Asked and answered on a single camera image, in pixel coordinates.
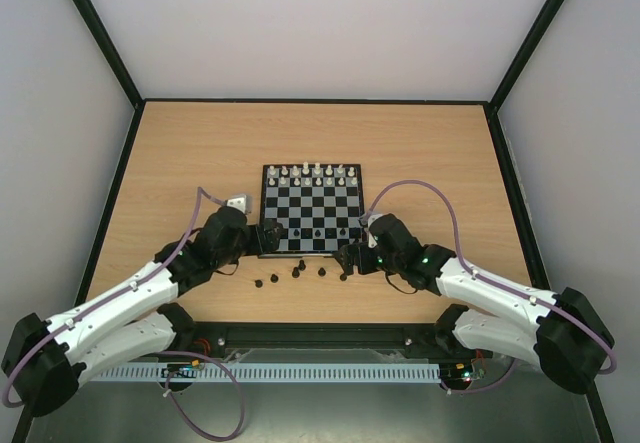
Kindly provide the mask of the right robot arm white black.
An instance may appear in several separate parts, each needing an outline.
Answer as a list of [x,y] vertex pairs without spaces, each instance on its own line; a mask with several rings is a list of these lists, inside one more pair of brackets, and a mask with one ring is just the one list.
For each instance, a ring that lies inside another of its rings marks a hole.
[[346,275],[397,275],[416,291],[454,299],[435,327],[443,352],[503,354],[574,394],[588,392],[615,344],[581,292],[554,293],[485,273],[448,248],[421,244],[393,214],[371,217],[367,240],[343,244],[333,256]]

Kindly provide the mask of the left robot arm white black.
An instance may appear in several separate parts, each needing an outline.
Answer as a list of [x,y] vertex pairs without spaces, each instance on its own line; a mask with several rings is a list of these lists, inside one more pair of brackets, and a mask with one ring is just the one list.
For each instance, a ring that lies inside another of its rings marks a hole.
[[188,347],[195,323],[177,299],[244,256],[275,251],[284,232],[274,219],[250,225],[241,210],[221,207],[94,299],[47,319],[24,316],[1,362],[19,399],[4,395],[3,404],[46,416],[109,368]]

